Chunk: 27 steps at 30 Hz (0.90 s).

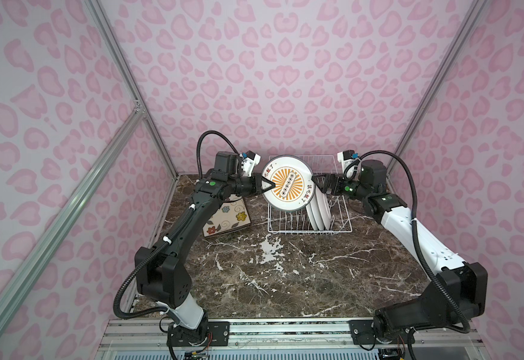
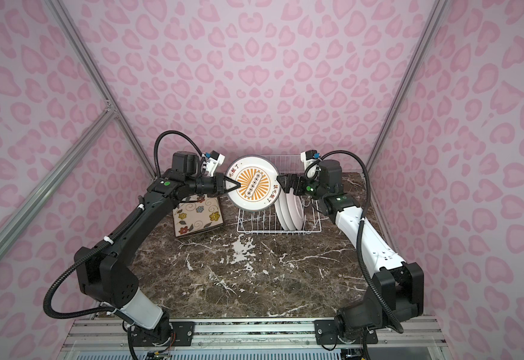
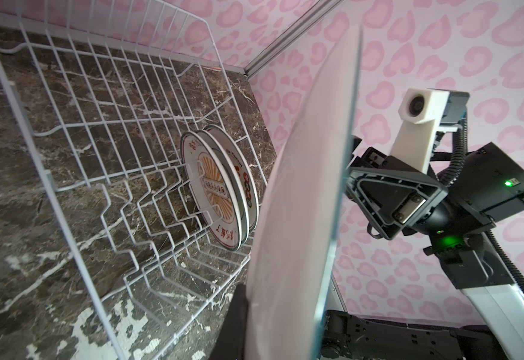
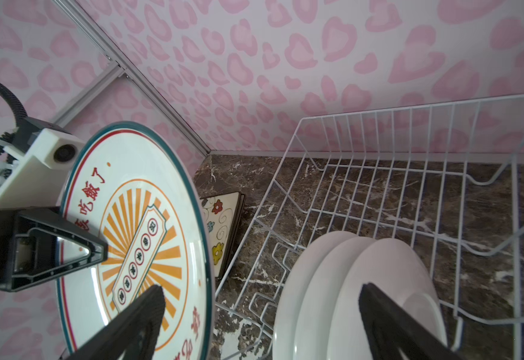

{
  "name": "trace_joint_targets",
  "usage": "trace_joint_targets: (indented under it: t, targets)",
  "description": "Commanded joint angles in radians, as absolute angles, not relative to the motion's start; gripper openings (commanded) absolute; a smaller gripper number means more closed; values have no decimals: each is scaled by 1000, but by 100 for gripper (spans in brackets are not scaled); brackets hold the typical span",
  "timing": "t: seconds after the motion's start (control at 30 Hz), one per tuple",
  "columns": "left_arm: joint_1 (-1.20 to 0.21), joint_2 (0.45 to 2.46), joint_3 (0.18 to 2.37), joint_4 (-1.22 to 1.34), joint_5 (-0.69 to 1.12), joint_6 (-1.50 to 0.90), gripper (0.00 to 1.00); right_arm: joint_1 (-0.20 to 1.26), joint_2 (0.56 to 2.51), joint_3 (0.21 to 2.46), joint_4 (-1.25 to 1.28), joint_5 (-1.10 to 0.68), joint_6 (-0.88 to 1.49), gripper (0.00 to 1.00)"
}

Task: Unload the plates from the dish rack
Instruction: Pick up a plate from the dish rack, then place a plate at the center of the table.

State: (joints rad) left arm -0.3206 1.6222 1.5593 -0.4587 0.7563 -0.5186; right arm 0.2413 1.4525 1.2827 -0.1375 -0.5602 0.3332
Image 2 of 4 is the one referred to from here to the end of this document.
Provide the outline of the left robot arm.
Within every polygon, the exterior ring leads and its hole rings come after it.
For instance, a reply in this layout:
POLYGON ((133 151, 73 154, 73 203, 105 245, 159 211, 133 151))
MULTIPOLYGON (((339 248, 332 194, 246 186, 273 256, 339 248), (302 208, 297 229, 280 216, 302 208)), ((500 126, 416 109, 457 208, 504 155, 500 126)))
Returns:
POLYGON ((102 312, 114 313, 153 337, 169 337, 166 310, 143 293, 129 267, 148 235, 182 201, 194 195, 223 195, 239 187, 234 181, 226 183, 226 176, 217 171, 224 160, 216 151, 202 156, 176 152, 171 168, 147 188, 119 227, 93 248, 83 247, 76 253, 80 291, 99 302, 102 312))

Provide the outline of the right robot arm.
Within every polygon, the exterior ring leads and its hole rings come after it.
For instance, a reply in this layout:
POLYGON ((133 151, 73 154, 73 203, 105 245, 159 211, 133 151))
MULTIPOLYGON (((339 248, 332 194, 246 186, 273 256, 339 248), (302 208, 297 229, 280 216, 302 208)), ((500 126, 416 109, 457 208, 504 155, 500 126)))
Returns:
POLYGON ((360 271, 367 283, 362 298, 337 310, 334 323, 344 341, 372 343, 379 329, 403 333, 403 323, 424 312, 424 272, 407 262, 386 243, 366 217, 367 202, 358 202, 344 190, 341 165, 319 163, 314 177, 287 174, 278 177, 282 190, 308 196, 319 203, 356 249, 360 271))

